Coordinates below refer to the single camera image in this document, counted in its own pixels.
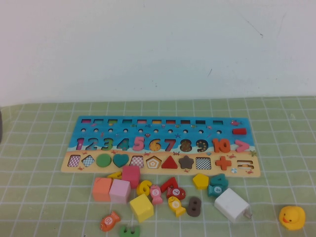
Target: rubber duck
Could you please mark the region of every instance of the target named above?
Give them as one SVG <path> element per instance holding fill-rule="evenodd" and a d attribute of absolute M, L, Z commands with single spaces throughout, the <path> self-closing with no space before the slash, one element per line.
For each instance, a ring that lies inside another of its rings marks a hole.
<path fill-rule="evenodd" d="M 305 224 L 305 211 L 299 206 L 286 206 L 281 209 L 278 219 L 287 229 L 296 231 Z"/>

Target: shape sorter board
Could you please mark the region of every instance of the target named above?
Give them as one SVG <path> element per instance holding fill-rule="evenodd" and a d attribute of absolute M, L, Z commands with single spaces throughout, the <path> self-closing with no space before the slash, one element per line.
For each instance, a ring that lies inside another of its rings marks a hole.
<path fill-rule="evenodd" d="M 247 149 L 237 152 L 237 141 Z M 113 173 L 122 165 L 142 174 L 260 176 L 247 118 L 80 116 L 61 171 Z"/>

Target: white wall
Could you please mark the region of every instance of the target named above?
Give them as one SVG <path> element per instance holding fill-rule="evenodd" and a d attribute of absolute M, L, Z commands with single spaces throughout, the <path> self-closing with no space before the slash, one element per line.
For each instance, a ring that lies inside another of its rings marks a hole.
<path fill-rule="evenodd" d="M 314 95 L 315 12 L 315 0 L 2 0 L 0 106 Z"/>

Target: teal heart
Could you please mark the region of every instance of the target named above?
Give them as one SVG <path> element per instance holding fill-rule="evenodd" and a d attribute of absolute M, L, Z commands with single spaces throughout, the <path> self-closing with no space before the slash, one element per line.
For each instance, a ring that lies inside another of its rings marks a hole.
<path fill-rule="evenodd" d="M 126 165 L 128 163 L 129 157 L 127 154 L 120 155 L 115 154 L 113 157 L 113 163 L 118 167 L 121 168 L 122 166 Z"/>

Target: white power adapter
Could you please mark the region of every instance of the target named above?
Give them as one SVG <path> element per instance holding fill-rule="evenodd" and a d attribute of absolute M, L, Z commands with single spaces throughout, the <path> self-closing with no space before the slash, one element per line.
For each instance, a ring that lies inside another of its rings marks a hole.
<path fill-rule="evenodd" d="M 251 218 L 250 205 L 231 189 L 226 189 L 215 200 L 215 207 L 224 214 L 231 222 L 236 222 L 241 215 Z"/>

